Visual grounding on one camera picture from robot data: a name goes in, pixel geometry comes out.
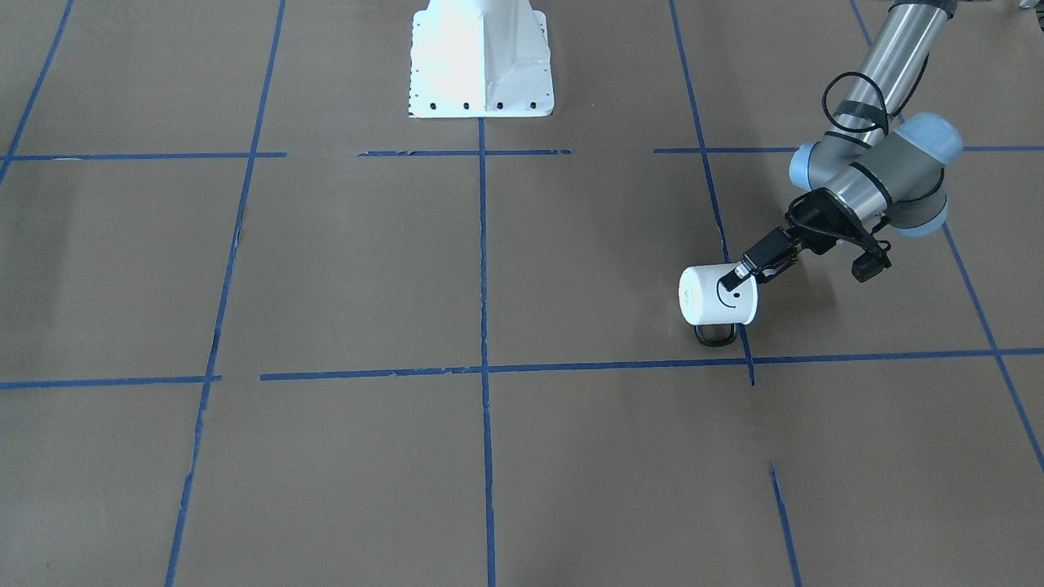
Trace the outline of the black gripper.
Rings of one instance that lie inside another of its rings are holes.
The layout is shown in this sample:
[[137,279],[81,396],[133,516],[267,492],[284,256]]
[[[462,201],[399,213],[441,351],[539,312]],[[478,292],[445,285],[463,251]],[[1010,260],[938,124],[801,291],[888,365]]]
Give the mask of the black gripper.
[[735,284],[754,279],[765,284],[797,262],[798,253],[809,249],[824,255],[838,241],[864,248],[865,235],[853,212],[827,188],[806,192],[790,202],[785,212],[790,232],[772,229],[741,258],[732,272]]

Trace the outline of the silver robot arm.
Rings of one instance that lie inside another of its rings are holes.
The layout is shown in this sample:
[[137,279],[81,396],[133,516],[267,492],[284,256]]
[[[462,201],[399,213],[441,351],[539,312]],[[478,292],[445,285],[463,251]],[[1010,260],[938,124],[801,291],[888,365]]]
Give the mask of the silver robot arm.
[[906,236],[939,229],[949,211],[944,172],[963,150],[960,134],[936,113],[904,116],[930,49],[954,17],[954,1],[895,1],[864,63],[843,72],[843,100],[821,100],[829,127],[794,152],[788,174],[801,194],[776,227],[749,248],[719,283],[732,291],[765,284],[809,250],[824,255],[846,242],[860,249],[852,275],[865,282],[891,267],[886,226]]

